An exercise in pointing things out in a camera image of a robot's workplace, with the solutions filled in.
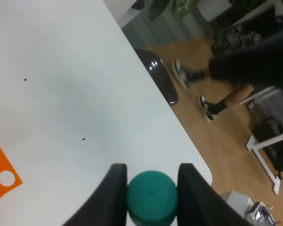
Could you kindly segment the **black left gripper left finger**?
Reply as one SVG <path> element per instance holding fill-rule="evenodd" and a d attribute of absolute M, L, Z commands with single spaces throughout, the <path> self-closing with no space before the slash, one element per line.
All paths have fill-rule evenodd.
<path fill-rule="evenodd" d="M 112 164 L 105 177 L 66 226 L 125 226 L 127 165 Z"/>

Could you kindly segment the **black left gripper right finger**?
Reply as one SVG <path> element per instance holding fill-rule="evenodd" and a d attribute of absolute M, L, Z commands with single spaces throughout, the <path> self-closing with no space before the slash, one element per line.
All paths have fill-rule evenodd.
<path fill-rule="evenodd" d="M 249 226 L 206 182 L 191 163 L 182 163 L 177 180 L 179 226 Z"/>

